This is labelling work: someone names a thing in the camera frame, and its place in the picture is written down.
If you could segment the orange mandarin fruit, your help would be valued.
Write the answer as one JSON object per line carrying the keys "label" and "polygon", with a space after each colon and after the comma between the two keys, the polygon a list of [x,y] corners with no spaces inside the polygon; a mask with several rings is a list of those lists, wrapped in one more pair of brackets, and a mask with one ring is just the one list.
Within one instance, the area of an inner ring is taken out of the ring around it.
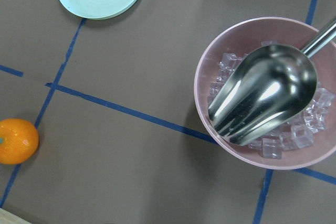
{"label": "orange mandarin fruit", "polygon": [[38,145],[38,131],[29,121],[1,121],[1,164],[14,165],[25,162],[37,151]]}

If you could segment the pink bowl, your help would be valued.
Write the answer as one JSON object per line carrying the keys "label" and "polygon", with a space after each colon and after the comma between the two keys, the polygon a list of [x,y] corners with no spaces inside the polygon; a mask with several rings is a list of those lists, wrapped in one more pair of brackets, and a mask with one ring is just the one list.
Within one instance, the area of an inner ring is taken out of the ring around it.
{"label": "pink bowl", "polygon": [[285,152],[281,159],[263,158],[254,150],[226,142],[213,129],[208,116],[207,97],[223,53],[233,52],[240,56],[252,52],[261,46],[261,42],[268,40],[301,48],[317,32],[316,28],[289,18],[254,18],[228,28],[205,49],[194,78],[195,105],[207,132],[226,152],[246,163],[277,170],[311,166],[335,153],[335,103],[329,107],[325,130],[314,135],[314,144]]}

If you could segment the steel ice scoop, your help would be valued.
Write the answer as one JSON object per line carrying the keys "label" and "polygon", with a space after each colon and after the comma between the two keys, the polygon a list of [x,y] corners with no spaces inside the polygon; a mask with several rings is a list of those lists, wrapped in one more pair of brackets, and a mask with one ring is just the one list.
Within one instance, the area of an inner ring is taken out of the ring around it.
{"label": "steel ice scoop", "polygon": [[249,53],[208,107],[214,130],[232,144],[246,145],[299,114],[319,81],[311,59],[334,37],[333,18],[301,47],[286,39]]}

